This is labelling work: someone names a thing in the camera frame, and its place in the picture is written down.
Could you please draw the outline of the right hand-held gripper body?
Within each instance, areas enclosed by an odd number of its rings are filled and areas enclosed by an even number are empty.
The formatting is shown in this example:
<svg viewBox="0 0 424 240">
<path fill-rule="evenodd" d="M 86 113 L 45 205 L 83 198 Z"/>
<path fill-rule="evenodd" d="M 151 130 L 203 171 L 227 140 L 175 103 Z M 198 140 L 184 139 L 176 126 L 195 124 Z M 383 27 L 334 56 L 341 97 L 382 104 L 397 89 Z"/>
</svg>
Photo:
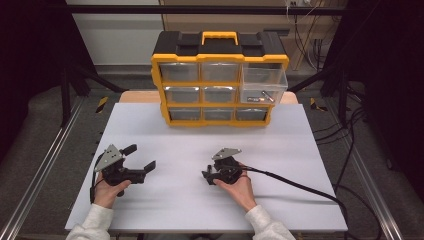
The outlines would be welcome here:
<svg viewBox="0 0 424 240">
<path fill-rule="evenodd" d="M 209 185 L 214 185 L 213 180 L 219 179 L 227 184 L 234 184 L 242 173 L 241 166 L 235 160 L 234 155 L 241 153 L 241 149 L 222 148 L 212 156 L 214 163 L 212 164 L 213 172 L 210 173 L 209 179 L 206 179 Z"/>
</svg>

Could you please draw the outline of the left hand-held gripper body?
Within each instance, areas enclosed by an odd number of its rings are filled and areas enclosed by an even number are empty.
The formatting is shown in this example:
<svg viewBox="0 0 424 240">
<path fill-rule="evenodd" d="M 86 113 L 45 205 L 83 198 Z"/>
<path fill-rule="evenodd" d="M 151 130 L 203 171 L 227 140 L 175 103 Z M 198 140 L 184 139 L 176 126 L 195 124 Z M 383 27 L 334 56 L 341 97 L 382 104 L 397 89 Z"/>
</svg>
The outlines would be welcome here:
<svg viewBox="0 0 424 240">
<path fill-rule="evenodd" d="M 101 172 L 104 180 L 111 186 L 115 186 L 124 180 L 130 180 L 132 184 L 143 183 L 146 172 L 141 169 L 128 169 L 123 166 L 125 155 L 115 145 L 110 144 L 98 157 L 94 172 Z"/>
</svg>

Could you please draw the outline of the large clear plastic drawer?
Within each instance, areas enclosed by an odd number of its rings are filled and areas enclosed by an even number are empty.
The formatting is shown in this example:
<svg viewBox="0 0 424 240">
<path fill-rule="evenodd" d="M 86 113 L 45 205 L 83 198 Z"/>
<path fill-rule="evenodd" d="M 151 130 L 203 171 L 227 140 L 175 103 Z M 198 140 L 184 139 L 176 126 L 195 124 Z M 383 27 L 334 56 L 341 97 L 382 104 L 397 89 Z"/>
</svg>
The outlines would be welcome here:
<svg viewBox="0 0 424 240">
<path fill-rule="evenodd" d="M 275 105 L 287 88 L 287 77 L 281 63 L 246 63 L 242 66 L 239 86 L 241 103 Z M 275 102 L 269 102 L 262 91 L 268 92 Z M 260 98 L 260 102 L 248 102 L 248 97 Z"/>
</svg>

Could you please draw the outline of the person's left hand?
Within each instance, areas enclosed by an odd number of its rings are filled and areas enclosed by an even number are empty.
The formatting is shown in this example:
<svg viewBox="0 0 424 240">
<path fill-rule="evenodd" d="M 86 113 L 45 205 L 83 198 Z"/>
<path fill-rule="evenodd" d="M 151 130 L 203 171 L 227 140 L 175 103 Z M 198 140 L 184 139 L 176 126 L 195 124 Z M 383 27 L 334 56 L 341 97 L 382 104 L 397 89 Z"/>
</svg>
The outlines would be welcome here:
<svg viewBox="0 0 424 240">
<path fill-rule="evenodd" d="M 118 194 L 130 185 L 130 180 L 124 180 L 118 185 L 111 186 L 104 180 L 102 173 L 99 173 L 95 183 L 94 203 L 112 209 Z"/>
</svg>

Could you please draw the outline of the person's right hand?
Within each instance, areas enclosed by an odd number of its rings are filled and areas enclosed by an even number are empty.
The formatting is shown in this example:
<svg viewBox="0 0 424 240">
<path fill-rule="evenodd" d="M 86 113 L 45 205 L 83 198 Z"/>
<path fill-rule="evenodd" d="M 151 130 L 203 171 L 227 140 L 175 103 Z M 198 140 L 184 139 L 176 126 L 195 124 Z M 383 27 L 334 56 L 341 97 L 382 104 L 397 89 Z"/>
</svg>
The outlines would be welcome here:
<svg viewBox="0 0 424 240">
<path fill-rule="evenodd" d="M 214 179 L 213 182 L 226 191 L 245 212 L 249 212 L 257 205 L 252 182 L 246 170 L 242 171 L 234 184 L 227 184 L 219 179 Z"/>
</svg>

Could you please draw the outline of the wooden board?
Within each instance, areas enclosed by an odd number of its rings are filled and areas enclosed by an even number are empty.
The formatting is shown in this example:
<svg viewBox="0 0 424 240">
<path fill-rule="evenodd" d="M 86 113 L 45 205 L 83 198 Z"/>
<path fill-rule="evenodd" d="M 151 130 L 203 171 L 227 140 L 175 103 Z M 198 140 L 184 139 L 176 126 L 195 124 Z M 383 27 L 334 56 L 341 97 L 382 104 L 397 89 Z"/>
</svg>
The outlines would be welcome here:
<svg viewBox="0 0 424 240">
<path fill-rule="evenodd" d="M 125 91 L 121 94 L 120 103 L 159 103 L 158 91 Z M 281 104 L 297 104 L 298 99 L 292 92 L 285 92 L 280 100 Z"/>
</svg>

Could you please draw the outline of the set of small clear drawers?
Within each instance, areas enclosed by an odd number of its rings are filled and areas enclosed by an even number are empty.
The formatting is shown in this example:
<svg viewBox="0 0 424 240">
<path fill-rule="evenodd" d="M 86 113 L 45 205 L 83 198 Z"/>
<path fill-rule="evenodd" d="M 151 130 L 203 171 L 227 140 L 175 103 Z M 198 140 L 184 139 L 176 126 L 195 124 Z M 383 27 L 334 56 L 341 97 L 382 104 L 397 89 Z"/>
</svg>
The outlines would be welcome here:
<svg viewBox="0 0 424 240">
<path fill-rule="evenodd" d="M 240 65 L 231 62 L 160 63 L 168 113 L 175 121 L 264 121 L 267 107 L 240 106 Z"/>
</svg>

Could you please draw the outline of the black metal stand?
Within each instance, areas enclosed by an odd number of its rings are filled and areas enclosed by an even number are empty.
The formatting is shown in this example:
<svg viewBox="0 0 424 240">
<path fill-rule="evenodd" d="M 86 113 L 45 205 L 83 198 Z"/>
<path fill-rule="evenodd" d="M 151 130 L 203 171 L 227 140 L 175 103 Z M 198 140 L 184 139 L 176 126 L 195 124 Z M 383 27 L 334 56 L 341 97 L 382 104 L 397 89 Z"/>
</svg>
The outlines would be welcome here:
<svg viewBox="0 0 424 240">
<path fill-rule="evenodd" d="M 332 97 L 338 92 L 337 118 L 343 127 L 347 126 L 347 95 L 348 95 L 348 73 L 343 67 L 334 64 L 325 67 L 322 71 L 312 75 L 306 80 L 288 88 L 289 92 L 297 93 L 307 86 L 322 80 L 323 85 L 320 90 L 322 97 Z"/>
<path fill-rule="evenodd" d="M 78 96 L 87 96 L 91 89 L 86 83 L 86 79 L 94 80 L 98 84 L 112 90 L 115 93 L 123 93 L 126 91 L 125 88 L 119 87 L 100 77 L 96 71 L 90 71 L 80 65 L 64 67 L 60 75 L 62 127 L 64 127 L 71 118 L 70 86 L 73 86 Z"/>
</svg>

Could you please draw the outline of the yellow and black organizer cabinet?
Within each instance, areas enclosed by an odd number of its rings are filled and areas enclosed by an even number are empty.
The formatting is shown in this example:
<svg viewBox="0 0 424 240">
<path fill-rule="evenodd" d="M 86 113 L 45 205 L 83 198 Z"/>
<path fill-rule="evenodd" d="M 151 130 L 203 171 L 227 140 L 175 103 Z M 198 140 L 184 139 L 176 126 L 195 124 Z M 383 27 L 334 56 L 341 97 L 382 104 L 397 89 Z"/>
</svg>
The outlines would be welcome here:
<svg viewBox="0 0 424 240">
<path fill-rule="evenodd" d="M 242 34 L 238 32 L 204 31 L 196 34 L 182 33 L 179 31 L 164 31 L 157 40 L 151 64 L 152 78 L 159 91 L 160 109 L 165 122 L 170 126 L 200 127 L 200 126 L 236 126 L 257 127 L 266 126 L 271 119 L 271 112 L 279 104 L 249 104 L 241 103 L 240 106 L 267 107 L 268 113 L 264 121 L 175 121 L 171 120 L 168 104 L 163 90 L 160 63 L 206 63 L 206 62 L 231 62 L 240 65 L 239 80 L 236 83 L 239 92 L 242 66 L 246 63 L 281 63 L 286 70 L 289 57 L 279 36 L 273 32 L 258 32 Z"/>
</svg>

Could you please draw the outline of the dark curtain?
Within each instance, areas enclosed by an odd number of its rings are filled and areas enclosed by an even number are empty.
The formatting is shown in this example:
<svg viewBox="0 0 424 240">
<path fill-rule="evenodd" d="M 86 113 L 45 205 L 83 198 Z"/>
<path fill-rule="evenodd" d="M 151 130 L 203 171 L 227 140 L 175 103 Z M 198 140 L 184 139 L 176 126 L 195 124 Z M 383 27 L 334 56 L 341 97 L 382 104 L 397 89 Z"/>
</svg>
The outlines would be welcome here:
<svg viewBox="0 0 424 240">
<path fill-rule="evenodd" d="M 0 162 L 11 149 L 29 100 L 60 84 L 63 69 L 94 63 L 66 0 L 0 0 Z"/>
<path fill-rule="evenodd" d="M 327 55 L 365 85 L 368 112 L 424 200 L 424 0 L 347 0 Z"/>
</svg>

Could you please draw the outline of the aluminium floor rail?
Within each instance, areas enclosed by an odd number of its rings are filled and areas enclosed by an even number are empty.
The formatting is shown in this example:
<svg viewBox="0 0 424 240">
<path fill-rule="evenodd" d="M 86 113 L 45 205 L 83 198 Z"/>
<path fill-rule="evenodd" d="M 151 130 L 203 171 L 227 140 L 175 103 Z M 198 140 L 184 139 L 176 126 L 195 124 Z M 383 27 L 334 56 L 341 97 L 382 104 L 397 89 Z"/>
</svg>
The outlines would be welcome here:
<svg viewBox="0 0 424 240">
<path fill-rule="evenodd" d="M 55 164 L 58 155 L 65 145 L 65 142 L 74 126 L 76 119 L 80 114 L 84 102 L 84 97 L 76 98 L 71 108 L 69 119 L 67 120 L 66 124 L 59 129 L 53 143 L 50 145 L 49 150 L 44 156 L 43 161 L 38 167 L 35 176 L 32 178 L 19 204 L 15 208 L 6 225 L 0 231 L 0 240 L 15 240 L 17 237 L 53 165 Z"/>
<path fill-rule="evenodd" d="M 350 159 L 355 173 L 364 189 L 367 199 L 374 210 L 378 223 L 387 240 L 404 240 L 401 231 L 393 218 L 386 201 L 379 191 L 376 182 L 368 171 L 359 151 L 355 146 L 347 144 L 350 151 Z"/>
</svg>

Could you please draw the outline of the white wall panel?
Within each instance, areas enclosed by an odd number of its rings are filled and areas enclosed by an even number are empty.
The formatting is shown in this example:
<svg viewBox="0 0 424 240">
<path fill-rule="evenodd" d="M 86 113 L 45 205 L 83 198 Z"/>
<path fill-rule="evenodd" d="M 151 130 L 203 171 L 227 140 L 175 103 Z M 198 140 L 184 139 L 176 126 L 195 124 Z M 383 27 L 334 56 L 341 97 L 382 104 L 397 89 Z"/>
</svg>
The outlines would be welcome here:
<svg viewBox="0 0 424 240">
<path fill-rule="evenodd" d="M 160 14 L 74 14 L 95 65 L 148 65 L 159 33 Z"/>
</svg>

